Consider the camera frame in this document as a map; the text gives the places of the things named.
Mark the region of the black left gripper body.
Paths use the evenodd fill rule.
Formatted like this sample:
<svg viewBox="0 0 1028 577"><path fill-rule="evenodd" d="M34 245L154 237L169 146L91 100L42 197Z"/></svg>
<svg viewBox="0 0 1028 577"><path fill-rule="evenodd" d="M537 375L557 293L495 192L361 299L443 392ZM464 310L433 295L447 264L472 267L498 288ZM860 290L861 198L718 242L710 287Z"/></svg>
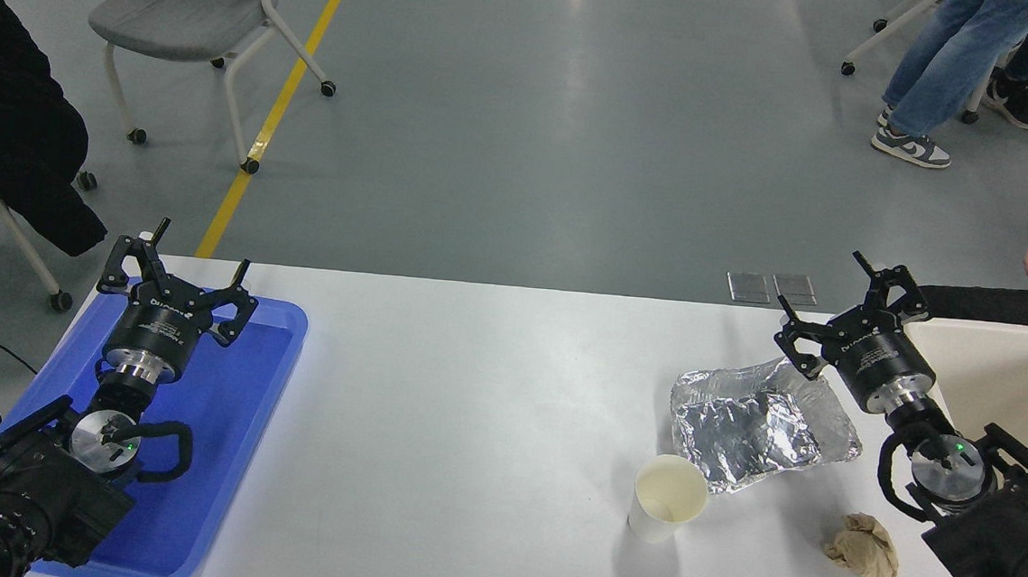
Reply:
<svg viewBox="0 0 1028 577"><path fill-rule="evenodd" d="M201 309L189 306L204 293L184 287L164 296L153 284L130 288L127 306L107 339L107 360L122 363L149 354L166 367L185 368L210 326Z"/></svg>

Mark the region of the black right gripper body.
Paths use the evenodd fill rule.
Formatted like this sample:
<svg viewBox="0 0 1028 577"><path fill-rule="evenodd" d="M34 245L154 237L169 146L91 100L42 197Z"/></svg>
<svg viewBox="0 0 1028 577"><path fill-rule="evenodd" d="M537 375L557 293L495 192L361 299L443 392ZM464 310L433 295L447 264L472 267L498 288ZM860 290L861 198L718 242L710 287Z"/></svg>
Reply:
<svg viewBox="0 0 1028 577"><path fill-rule="evenodd" d="M845 312L827 326L832 336L823 342L822 356L854 397L871 398L906 377L921 394L933 387L935 372L904 335L895 315Z"/></svg>

